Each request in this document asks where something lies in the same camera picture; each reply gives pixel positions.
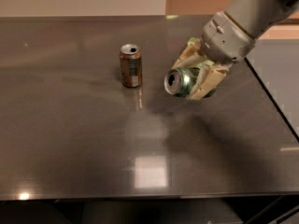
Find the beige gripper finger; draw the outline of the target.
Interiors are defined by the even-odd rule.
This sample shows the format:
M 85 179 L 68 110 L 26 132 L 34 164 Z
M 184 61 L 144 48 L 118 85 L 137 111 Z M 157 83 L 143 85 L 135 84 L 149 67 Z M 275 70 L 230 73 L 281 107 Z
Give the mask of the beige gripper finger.
M 196 82 L 190 93 L 188 100 L 200 100 L 214 90 L 227 76 L 232 65 L 223 63 L 201 64 Z
M 193 53 L 192 47 L 187 45 L 185 50 L 179 55 L 178 59 L 173 64 L 172 68 L 189 68 L 192 66 L 196 66 L 199 63 L 198 61 L 199 56 Z

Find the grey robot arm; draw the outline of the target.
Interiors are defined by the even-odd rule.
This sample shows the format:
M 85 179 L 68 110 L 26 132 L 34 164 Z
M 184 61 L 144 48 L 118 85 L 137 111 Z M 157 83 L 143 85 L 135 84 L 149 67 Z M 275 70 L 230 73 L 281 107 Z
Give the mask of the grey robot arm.
M 298 10 L 299 0 L 233 0 L 189 39 L 164 78 L 165 90 L 188 100 L 211 95 L 232 65 L 254 49 L 257 39 Z

